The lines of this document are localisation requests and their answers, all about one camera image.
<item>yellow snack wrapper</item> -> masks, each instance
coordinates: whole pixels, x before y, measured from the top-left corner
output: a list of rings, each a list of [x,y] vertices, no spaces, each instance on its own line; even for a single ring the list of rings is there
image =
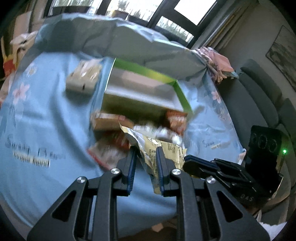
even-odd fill
[[[144,167],[144,170],[150,175],[154,193],[161,194],[156,166],[156,148],[161,146],[163,148],[165,157],[173,160],[176,168],[178,169],[182,169],[184,164],[184,155],[186,155],[186,149],[182,149],[176,144],[148,138],[141,133],[138,133],[125,126],[120,126],[120,128],[125,133],[130,144],[139,148],[143,157],[141,163]]]

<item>sofa cushion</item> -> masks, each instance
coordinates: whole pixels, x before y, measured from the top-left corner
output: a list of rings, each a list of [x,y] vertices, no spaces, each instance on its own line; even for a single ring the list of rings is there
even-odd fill
[[[289,196],[289,207],[288,207],[288,213],[287,213],[287,221],[292,216],[295,209],[296,209],[296,194],[291,194]]]
[[[290,99],[285,99],[278,111],[279,121],[284,125],[291,138],[293,148],[296,150],[296,110]]]
[[[245,87],[236,78],[218,85],[242,146],[248,149],[253,125],[267,126],[260,110]]]
[[[276,105],[282,95],[281,89],[259,64],[249,59],[240,69],[249,75],[263,89],[272,103]]]
[[[275,127],[279,122],[279,116],[276,108],[265,92],[244,72],[239,74],[239,81],[253,98],[268,126]]]
[[[262,213],[261,222],[269,225],[278,225],[284,223],[287,219],[289,208],[289,197],[277,205],[273,210]]]
[[[279,124],[277,126],[277,129],[281,130],[288,136],[288,132],[285,129],[285,127],[282,124]],[[288,167],[290,179],[291,179],[291,187],[293,187],[296,183],[296,157],[295,157],[295,152],[293,150],[293,146],[291,143],[291,139],[289,138],[288,146],[287,146],[287,153],[285,154],[285,162]]]

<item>cardboard box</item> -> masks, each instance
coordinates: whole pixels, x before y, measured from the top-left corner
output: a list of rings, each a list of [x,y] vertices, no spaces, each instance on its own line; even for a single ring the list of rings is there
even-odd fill
[[[91,125],[97,131],[114,131],[120,130],[120,125],[133,128],[134,124],[131,120],[123,115],[106,114],[94,112],[91,115]]]
[[[114,60],[103,97],[103,112],[124,115],[134,122],[161,123],[168,109],[189,116],[192,113],[176,79],[135,63]]]

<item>pillow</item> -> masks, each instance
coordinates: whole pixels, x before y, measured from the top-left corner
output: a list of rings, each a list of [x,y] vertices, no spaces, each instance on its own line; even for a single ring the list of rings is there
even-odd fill
[[[255,101],[268,126],[275,127],[279,122],[278,113],[265,92],[251,77],[243,72],[239,74],[239,81]]]
[[[288,131],[294,150],[296,150],[296,110],[289,98],[284,100],[278,113],[279,121]]]
[[[243,148],[248,149],[253,125],[267,126],[260,110],[238,79],[225,80],[218,90],[229,111]]]
[[[277,129],[284,132],[289,138],[288,132],[282,124],[279,124],[277,126]],[[293,187],[296,183],[296,157],[290,138],[287,146],[287,153],[285,154],[285,162],[287,164],[288,171],[290,174],[291,187]]]
[[[272,103],[276,105],[282,95],[281,89],[259,64],[249,59],[240,69],[249,75],[263,89]]]

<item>red snack package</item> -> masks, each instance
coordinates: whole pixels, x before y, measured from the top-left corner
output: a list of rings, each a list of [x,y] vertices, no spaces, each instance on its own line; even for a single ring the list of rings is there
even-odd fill
[[[129,150],[129,141],[123,131],[108,131],[105,133],[111,143],[122,150]]]
[[[183,136],[186,129],[187,113],[177,110],[167,110],[165,117],[169,129]]]
[[[107,170],[115,168],[120,159],[128,156],[127,150],[119,149],[104,137],[90,147],[87,152],[96,163]]]

